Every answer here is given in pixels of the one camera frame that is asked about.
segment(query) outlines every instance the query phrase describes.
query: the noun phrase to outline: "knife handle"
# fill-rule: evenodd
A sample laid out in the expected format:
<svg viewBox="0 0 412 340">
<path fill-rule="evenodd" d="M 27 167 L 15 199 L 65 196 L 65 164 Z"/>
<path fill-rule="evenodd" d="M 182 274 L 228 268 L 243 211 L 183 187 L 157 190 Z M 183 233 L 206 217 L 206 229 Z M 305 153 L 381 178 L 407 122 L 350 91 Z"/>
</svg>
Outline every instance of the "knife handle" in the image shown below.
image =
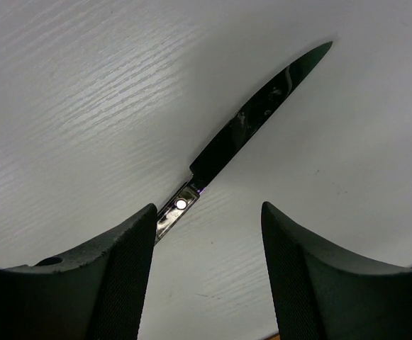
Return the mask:
<svg viewBox="0 0 412 340">
<path fill-rule="evenodd" d="M 184 213 L 199 199 L 199 193 L 191 185 L 191 182 L 185 183 L 170 198 L 167 204 L 158 212 L 157 216 L 157 234 L 155 244 L 174 226 Z"/>
</svg>

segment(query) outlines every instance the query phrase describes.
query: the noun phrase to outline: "white surface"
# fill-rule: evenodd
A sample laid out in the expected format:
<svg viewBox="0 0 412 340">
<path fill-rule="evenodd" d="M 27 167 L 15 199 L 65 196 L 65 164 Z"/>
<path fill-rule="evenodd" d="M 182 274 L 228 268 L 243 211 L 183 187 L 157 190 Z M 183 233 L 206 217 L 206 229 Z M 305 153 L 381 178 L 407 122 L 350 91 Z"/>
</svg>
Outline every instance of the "white surface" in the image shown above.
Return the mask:
<svg viewBox="0 0 412 340">
<path fill-rule="evenodd" d="M 412 1 L 1 0 L 0 267 L 164 203 L 293 56 L 321 64 L 157 245 L 140 339 L 275 332 L 270 200 L 348 249 L 412 264 Z"/>
</svg>

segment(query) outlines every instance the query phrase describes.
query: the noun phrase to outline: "knife blade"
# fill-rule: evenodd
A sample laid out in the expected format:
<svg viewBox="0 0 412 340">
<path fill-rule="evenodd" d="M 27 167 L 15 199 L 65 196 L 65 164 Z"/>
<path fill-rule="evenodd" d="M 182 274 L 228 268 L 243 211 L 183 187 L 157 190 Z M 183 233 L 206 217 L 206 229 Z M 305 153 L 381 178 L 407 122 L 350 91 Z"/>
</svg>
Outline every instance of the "knife blade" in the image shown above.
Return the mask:
<svg viewBox="0 0 412 340">
<path fill-rule="evenodd" d="M 296 59 L 266 83 L 190 164 L 191 177 L 158 212 L 155 244 L 195 204 L 202 191 L 270 118 L 331 48 L 326 42 Z"/>
</svg>

